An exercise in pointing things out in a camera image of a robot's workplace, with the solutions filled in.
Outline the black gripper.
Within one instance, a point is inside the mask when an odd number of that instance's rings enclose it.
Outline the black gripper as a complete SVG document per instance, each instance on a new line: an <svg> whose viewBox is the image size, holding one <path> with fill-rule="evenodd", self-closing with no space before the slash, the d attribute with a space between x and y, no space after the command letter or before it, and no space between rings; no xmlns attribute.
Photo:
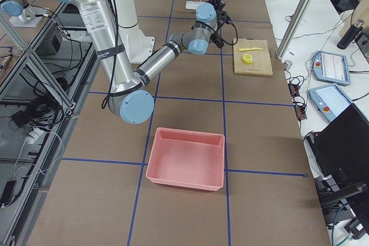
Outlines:
<svg viewBox="0 0 369 246"><path fill-rule="evenodd" d="M215 44L217 47L224 47L223 39L221 38L221 35L218 32L218 26L209 26L209 28L212 31L212 34L210 36L210 41L215 41Z"/></svg>

